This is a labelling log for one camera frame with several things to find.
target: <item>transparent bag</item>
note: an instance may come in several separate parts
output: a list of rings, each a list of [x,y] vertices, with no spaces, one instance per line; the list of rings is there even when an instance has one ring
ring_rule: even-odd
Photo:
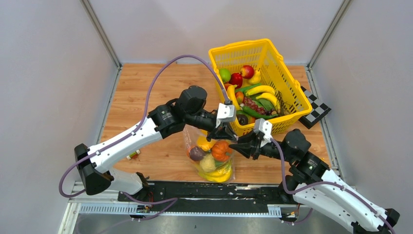
[[[208,181],[225,183],[234,176],[234,150],[229,148],[230,140],[207,141],[207,132],[192,126],[185,126],[184,141],[186,155],[198,175]]]

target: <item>checkerboard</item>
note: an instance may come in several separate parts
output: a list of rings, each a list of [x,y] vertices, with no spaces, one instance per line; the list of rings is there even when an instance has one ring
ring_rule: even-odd
[[[318,123],[329,111],[331,108],[324,104],[320,99],[314,96],[313,93],[306,90],[301,86],[301,89],[304,91],[304,94],[307,96],[308,100],[313,107],[313,111],[306,116],[302,116],[299,121],[308,129],[312,128],[316,123]]]

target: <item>yellow plastic crate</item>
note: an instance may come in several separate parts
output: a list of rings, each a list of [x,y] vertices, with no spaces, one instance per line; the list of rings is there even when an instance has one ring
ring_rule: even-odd
[[[281,92],[290,114],[269,120],[273,124],[272,134],[285,132],[301,116],[312,111],[311,104],[301,90],[300,83],[292,77],[282,56],[269,39],[246,40],[212,48],[209,50],[209,58],[218,76],[221,68],[235,73],[240,72],[243,65],[251,65],[256,71],[261,72],[262,84],[270,85],[276,91]],[[216,87],[221,101],[224,102],[224,96],[217,82]],[[238,120],[231,123],[231,126],[238,136],[243,136],[254,128],[254,124],[242,126]]]

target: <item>wooden tabletop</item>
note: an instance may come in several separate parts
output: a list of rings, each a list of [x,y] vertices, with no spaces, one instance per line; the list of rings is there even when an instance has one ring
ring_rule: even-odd
[[[102,134],[102,141],[140,121],[149,84],[162,66],[162,64],[125,64],[123,66]],[[302,86],[310,89],[303,66],[288,66],[288,69]],[[214,78],[207,68],[199,64],[173,64],[155,83],[150,95],[148,111],[173,98],[178,98],[180,93],[191,85],[201,86],[207,91],[206,110],[211,111],[218,107],[219,98]],[[331,165],[320,125],[317,124],[308,130],[297,122],[289,131],[295,128],[300,129],[311,142],[310,151]],[[278,134],[274,138],[282,140],[284,136],[285,134]],[[197,175],[195,168],[185,155],[182,133],[171,135],[140,150],[141,154],[138,159],[121,160],[115,168],[129,173],[141,172],[144,176],[149,176],[150,180],[204,181]],[[258,160],[252,160],[236,154],[233,182],[278,184],[281,179],[279,160],[264,156]]]

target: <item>plastic bag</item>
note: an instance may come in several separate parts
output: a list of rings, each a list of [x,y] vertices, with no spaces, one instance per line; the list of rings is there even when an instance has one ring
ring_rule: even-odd
[[[235,178],[234,150],[229,140],[207,141],[207,132],[185,126],[186,155],[196,168],[198,175],[208,181],[224,183]]]

